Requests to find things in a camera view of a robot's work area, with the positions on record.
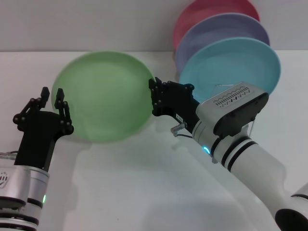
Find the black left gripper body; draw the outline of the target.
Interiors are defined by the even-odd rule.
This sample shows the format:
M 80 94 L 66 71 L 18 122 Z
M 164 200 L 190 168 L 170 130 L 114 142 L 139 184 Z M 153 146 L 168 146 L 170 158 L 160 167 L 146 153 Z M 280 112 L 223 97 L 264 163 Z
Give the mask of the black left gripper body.
M 16 114 L 14 123 L 23 137 L 14 164 L 48 171 L 56 142 L 74 132 L 72 123 L 48 111 Z

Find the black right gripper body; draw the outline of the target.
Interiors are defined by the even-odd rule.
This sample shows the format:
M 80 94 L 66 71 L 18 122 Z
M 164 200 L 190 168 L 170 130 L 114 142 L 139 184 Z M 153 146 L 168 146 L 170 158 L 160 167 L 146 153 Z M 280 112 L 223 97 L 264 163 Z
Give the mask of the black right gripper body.
M 154 116 L 170 116 L 179 123 L 185 123 L 186 130 L 192 132 L 199 121 L 196 108 L 199 102 L 193 97 L 192 84 L 180 84 L 172 81 L 166 82 L 161 91 L 161 106 Z

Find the green plate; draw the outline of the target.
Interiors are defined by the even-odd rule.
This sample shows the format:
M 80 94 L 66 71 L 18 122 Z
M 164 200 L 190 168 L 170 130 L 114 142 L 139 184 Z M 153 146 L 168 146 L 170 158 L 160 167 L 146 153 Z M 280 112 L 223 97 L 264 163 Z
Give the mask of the green plate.
M 152 115 L 149 80 L 154 76 L 139 59 L 117 51 L 86 53 L 66 65 L 51 91 L 58 89 L 70 110 L 73 136 L 114 142 L 143 129 Z

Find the red plate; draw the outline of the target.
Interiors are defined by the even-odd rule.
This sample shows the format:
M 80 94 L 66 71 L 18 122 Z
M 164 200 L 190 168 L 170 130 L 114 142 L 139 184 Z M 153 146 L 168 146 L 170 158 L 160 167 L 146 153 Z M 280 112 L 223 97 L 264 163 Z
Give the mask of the red plate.
M 176 50 L 186 32 L 195 24 L 222 13 L 242 13 L 260 20 L 249 0 L 194 0 L 178 17 L 173 30 L 173 47 Z

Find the turquoise plate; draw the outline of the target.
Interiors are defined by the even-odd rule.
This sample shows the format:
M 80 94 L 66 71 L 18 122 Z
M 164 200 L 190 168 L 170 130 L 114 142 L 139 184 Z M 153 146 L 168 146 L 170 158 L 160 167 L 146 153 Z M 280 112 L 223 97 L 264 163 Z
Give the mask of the turquoise plate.
M 277 53 L 253 38 L 223 39 L 203 47 L 185 64 L 180 84 L 194 86 L 193 97 L 203 102 L 212 97 L 217 85 L 247 82 L 271 94 L 281 76 Z

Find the purple plate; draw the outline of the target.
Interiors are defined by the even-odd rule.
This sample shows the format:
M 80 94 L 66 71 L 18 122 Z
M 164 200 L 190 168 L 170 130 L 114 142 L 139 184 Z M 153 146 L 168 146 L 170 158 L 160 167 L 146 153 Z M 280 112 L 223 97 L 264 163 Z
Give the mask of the purple plate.
M 188 60 L 200 49 L 223 39 L 247 37 L 270 45 L 270 38 L 255 18 L 241 13 L 211 16 L 191 27 L 182 37 L 175 53 L 175 64 L 181 73 Z

